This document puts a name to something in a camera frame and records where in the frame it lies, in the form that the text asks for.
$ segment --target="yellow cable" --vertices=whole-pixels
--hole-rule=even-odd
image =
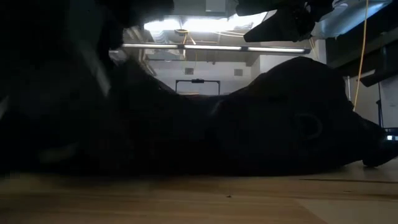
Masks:
[[[192,43],[194,44],[194,45],[196,45],[197,43],[193,40],[193,38],[192,38],[192,36],[191,36],[191,34],[189,34],[188,33],[188,36],[189,36],[189,38],[191,38],[191,40],[192,40]]]
[[[365,46],[366,46],[366,26],[367,26],[367,24],[368,24],[368,9],[369,9],[369,0],[366,0],[365,22],[364,22],[364,26],[363,26],[363,44],[362,44],[361,62],[359,63],[358,84],[357,84],[356,93],[355,93],[354,111],[355,111],[355,109],[356,109],[356,104],[357,104],[357,102],[358,102],[359,83],[360,83],[360,81],[361,81],[362,66],[363,66],[363,57],[364,57],[364,55],[365,55]]]
[[[185,41],[187,40],[187,35],[188,34],[185,34],[184,41],[182,42],[182,44],[185,44]]]
[[[315,55],[315,58],[319,61],[318,52],[315,50],[315,43],[314,43],[313,39],[310,38],[309,42],[310,42],[310,45],[311,45],[312,52]]]

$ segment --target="ceiling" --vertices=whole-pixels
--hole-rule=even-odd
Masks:
[[[226,18],[235,14],[235,7],[237,2],[235,0],[214,0],[224,2],[226,4],[225,12],[207,12],[206,11],[206,0],[174,0],[175,10],[174,14],[169,16],[172,19],[177,19],[182,24],[189,18]],[[275,12],[269,12],[265,19],[268,19]],[[233,30],[233,32],[245,34],[249,29],[244,30]],[[154,43],[154,39],[148,30],[139,31],[141,38],[137,38],[133,35],[125,35],[124,42],[126,44],[136,44],[139,42]],[[182,44],[184,41],[184,34],[179,35],[174,30],[163,30],[164,37],[170,43]],[[212,32],[189,32],[190,37],[198,45],[237,45],[237,46],[274,46],[274,47],[307,47],[310,48],[308,41],[303,42],[256,42],[247,43],[243,37],[231,37],[228,33],[226,35],[220,35]],[[187,36],[186,44],[193,44],[191,38]],[[185,60],[187,61],[201,61],[201,62],[246,62],[247,66],[251,66],[260,54],[270,53],[258,53],[258,52],[227,52],[227,51],[215,51],[215,50],[187,50],[185,52]]]

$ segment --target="metal beam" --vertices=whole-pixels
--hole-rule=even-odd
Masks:
[[[218,34],[217,45],[221,45],[221,34]],[[213,65],[216,64],[218,51],[215,52]]]
[[[266,55],[305,55],[311,52],[311,49],[306,47],[278,47],[278,46],[236,46],[236,45],[186,45],[186,44],[123,44],[124,48],[137,49],[180,49],[180,50],[219,50],[231,52],[260,52]]]
[[[380,37],[375,38],[372,41],[369,41],[366,44],[365,55],[370,52],[373,52],[377,49],[380,49],[381,47],[388,45],[397,39],[398,39],[398,28],[395,28],[395,29],[385,33],[384,35],[381,35]],[[347,63],[350,63],[356,59],[359,59],[361,56],[361,52],[362,52],[362,48],[359,47],[355,50],[352,50],[350,53],[344,54],[341,57],[339,57],[338,59],[328,63],[328,65],[332,68],[341,67]]]

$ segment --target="white panel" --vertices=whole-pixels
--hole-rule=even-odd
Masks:
[[[358,86],[358,78],[354,77],[351,82],[351,101],[354,103],[356,89]],[[361,117],[379,124],[379,112],[376,101],[379,100],[379,87],[373,85],[370,87],[359,84],[358,100],[356,104],[356,112]]]
[[[398,128],[398,77],[381,82],[384,127]]]

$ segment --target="black machine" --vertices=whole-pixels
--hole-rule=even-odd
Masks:
[[[236,12],[248,16],[277,9],[275,15],[250,30],[246,42],[301,41],[311,37],[315,22],[333,10],[333,0],[239,0]]]
[[[10,65],[18,69],[4,74],[17,76],[18,88],[7,92],[9,108],[0,120],[4,174],[291,175],[354,161],[375,167],[398,155],[395,146],[385,144],[385,130],[353,112],[343,79],[324,64],[299,57],[229,95],[182,96],[146,74],[136,61],[113,65],[107,56],[114,43],[120,43],[123,27],[166,14],[172,2],[90,1],[90,10],[79,12],[92,16],[95,8],[105,18],[98,26],[100,37],[92,43],[76,38],[85,38],[85,29],[68,33],[83,26],[82,20],[76,27],[59,29],[72,21],[68,16],[76,15],[68,12],[72,7],[65,7],[72,0],[59,2],[48,2],[58,10],[48,14],[43,1],[27,3],[26,13],[44,12],[32,16],[36,19],[28,25],[34,26],[26,29],[46,32],[33,32],[37,43],[27,46],[29,51],[24,45],[12,45],[8,51],[15,56]],[[312,23],[330,10],[331,1],[306,2],[239,1],[239,15],[280,9],[275,20],[265,21],[245,39],[268,40],[261,33],[276,23],[281,26],[274,40],[308,37]],[[14,12],[19,6],[14,9],[9,17],[18,20]],[[92,28],[98,20],[84,21],[91,21]],[[39,38],[42,34],[51,38]],[[48,42],[52,55],[38,57]]]

